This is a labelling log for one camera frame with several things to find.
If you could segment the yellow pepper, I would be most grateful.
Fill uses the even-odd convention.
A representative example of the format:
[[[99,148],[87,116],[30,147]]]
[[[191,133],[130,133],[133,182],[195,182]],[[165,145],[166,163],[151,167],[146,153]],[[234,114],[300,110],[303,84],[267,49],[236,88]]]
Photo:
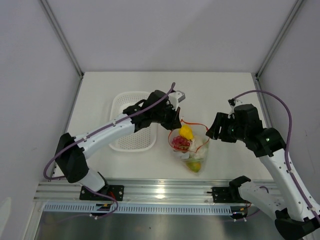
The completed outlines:
[[[191,141],[194,138],[192,128],[186,124],[179,129],[179,135],[188,141]]]

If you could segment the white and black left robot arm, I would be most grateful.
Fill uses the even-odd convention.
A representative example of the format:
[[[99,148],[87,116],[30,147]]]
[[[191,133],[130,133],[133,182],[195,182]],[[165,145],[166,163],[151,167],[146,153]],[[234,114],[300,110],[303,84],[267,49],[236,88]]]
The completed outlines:
[[[122,113],[96,130],[78,136],[63,134],[58,142],[54,161],[70,184],[79,183],[89,188],[97,200],[108,196],[105,178],[91,169],[87,160],[100,148],[131,134],[159,124],[166,130],[181,128],[179,103],[185,99],[181,91],[164,93],[155,90],[147,99],[125,108]]]

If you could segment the green apple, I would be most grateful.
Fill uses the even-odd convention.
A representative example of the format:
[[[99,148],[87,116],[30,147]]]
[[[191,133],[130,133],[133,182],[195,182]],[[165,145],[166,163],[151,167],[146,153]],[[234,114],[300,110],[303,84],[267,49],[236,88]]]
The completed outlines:
[[[199,160],[195,159],[194,157],[189,157],[188,159],[185,160],[186,163],[198,163]]]

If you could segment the white cauliflower with green leaves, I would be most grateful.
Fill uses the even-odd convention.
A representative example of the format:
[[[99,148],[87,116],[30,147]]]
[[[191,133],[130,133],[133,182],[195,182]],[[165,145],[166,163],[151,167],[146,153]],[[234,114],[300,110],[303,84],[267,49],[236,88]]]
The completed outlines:
[[[199,135],[195,135],[191,140],[190,147],[188,149],[190,158],[202,160],[207,157],[209,139]]]

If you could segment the clear zip bag orange zipper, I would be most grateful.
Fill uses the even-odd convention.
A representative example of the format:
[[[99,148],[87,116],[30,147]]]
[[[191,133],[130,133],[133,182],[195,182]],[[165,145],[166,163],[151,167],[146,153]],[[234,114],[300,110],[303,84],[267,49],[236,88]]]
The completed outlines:
[[[191,173],[198,175],[205,167],[209,152],[209,128],[198,122],[180,120],[181,128],[172,130],[167,138],[173,156]]]

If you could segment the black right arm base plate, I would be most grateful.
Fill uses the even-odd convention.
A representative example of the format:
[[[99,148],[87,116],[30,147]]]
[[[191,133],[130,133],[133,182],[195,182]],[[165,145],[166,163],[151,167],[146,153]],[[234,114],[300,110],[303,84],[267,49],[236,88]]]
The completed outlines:
[[[231,180],[227,187],[213,186],[211,191],[206,193],[211,194],[214,203],[244,204],[246,200],[241,198],[239,188],[250,181],[250,178],[242,175]]]

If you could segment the yellow green mango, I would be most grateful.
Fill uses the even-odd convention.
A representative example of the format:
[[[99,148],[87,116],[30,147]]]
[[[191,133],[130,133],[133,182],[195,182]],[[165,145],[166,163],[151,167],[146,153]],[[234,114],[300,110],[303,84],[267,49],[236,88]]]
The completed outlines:
[[[193,173],[198,173],[202,168],[202,163],[201,162],[187,162],[186,166]]]

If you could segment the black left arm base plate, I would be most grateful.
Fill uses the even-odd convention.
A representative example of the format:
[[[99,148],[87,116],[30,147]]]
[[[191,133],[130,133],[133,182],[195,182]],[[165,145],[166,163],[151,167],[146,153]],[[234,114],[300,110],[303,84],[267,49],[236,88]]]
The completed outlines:
[[[81,201],[111,201],[113,198],[116,201],[123,201],[125,186],[107,183],[102,189],[97,193],[92,193],[86,187],[82,186],[79,194],[79,199]]]

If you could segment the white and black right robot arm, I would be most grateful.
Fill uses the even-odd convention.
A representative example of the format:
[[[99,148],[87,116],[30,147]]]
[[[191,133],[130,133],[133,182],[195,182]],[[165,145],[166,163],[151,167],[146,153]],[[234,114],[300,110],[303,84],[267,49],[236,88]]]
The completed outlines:
[[[299,177],[286,152],[287,144],[275,128],[265,128],[252,104],[233,106],[231,113],[218,112],[206,136],[225,143],[241,141],[259,158],[282,195],[278,199],[246,176],[229,182],[228,196],[254,204],[268,215],[285,240],[300,240],[320,227],[320,205]]]

